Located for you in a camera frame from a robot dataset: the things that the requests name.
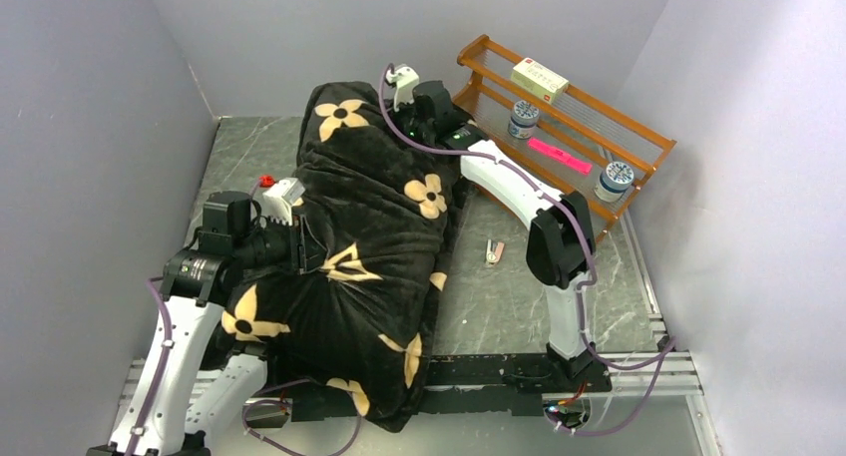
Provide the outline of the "black pillowcase with beige flowers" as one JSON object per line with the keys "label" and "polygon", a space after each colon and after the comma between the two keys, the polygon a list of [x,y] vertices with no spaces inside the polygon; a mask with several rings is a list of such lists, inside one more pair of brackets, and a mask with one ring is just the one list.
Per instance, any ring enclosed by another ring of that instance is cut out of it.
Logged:
{"label": "black pillowcase with beige flowers", "polygon": [[[396,399],[414,387],[430,357],[440,297],[468,185],[456,158],[419,151],[384,121],[364,82],[315,87],[299,132],[294,175],[302,212],[327,256],[302,275],[265,269],[248,276],[226,312],[253,300],[255,320],[282,324],[268,355],[295,379],[375,398],[358,413],[381,429]],[[218,369],[235,344],[212,334],[201,367]]]}

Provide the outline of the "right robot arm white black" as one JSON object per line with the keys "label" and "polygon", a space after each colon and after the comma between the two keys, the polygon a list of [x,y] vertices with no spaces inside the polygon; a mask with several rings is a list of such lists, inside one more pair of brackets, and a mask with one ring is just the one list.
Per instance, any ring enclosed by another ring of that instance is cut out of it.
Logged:
{"label": "right robot arm white black", "polygon": [[598,279],[585,197],[530,175],[473,124],[441,82],[383,81],[381,86],[394,91],[380,109],[399,139],[423,152],[458,158],[462,177],[487,191],[526,228],[525,261],[548,304],[549,378],[560,390],[574,390],[586,379],[595,351],[584,304],[585,289]]}

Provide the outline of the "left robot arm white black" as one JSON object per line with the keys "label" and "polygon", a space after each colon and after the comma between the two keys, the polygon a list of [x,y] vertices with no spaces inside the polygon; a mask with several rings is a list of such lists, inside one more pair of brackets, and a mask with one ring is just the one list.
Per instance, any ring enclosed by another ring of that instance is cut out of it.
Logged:
{"label": "left robot arm white black", "polygon": [[[254,394],[271,396],[285,382],[284,367],[265,343],[282,324],[255,320],[253,300],[226,312],[247,269],[274,266],[304,274],[324,251],[307,236],[303,189],[282,181],[264,191],[210,194],[192,241],[148,288],[159,313],[138,385],[109,441],[90,455],[208,455],[212,439],[243,413]],[[228,362],[200,396],[194,388],[212,334],[228,326],[235,344]]]}

